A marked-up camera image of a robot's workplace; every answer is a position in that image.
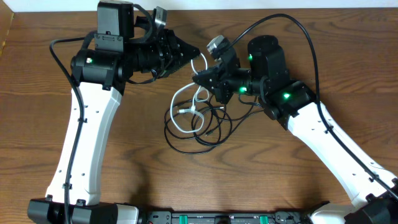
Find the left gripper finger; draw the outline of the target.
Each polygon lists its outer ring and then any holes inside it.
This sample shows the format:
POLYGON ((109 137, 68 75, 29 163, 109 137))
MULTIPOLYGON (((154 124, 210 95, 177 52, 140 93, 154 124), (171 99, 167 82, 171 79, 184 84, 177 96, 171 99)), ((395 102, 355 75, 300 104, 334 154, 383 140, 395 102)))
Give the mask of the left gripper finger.
POLYGON ((188 63, 188 60, 186 61, 173 61, 167 68, 165 68, 161 73, 160 73, 160 78, 167 78, 169 75, 177 72, 186 64, 188 63))
POLYGON ((171 36, 170 47, 174 66, 184 66, 200 56, 200 50, 197 47, 184 42, 175 35, 171 36))

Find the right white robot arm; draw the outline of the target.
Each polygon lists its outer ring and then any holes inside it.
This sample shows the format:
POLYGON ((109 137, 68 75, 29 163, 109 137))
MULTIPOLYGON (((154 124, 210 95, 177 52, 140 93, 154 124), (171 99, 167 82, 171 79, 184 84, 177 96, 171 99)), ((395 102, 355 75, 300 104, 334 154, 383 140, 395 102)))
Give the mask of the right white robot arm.
POLYGON ((303 141, 338 179, 351 205, 326 202, 304 215, 307 223, 397 223, 397 177, 371 159, 335 122, 304 82, 291 79, 276 37, 262 35, 248 43, 249 68, 241 68, 227 38, 219 35, 207 50, 217 61, 193 81, 227 104, 235 93, 257 96, 265 114, 303 141))

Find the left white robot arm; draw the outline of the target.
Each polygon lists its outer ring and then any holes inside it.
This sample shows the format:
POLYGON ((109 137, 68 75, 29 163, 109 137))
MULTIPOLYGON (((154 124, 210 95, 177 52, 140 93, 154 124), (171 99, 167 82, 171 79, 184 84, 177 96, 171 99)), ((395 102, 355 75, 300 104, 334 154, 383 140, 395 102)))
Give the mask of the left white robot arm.
POLYGON ((69 68, 72 107, 62 153, 44 198, 29 202, 35 223, 144 223, 127 203, 104 203, 101 169, 114 115, 136 72, 168 77, 199 56, 199 50, 166 28, 167 11, 140 10, 127 1, 100 1, 97 28, 81 38, 69 68))

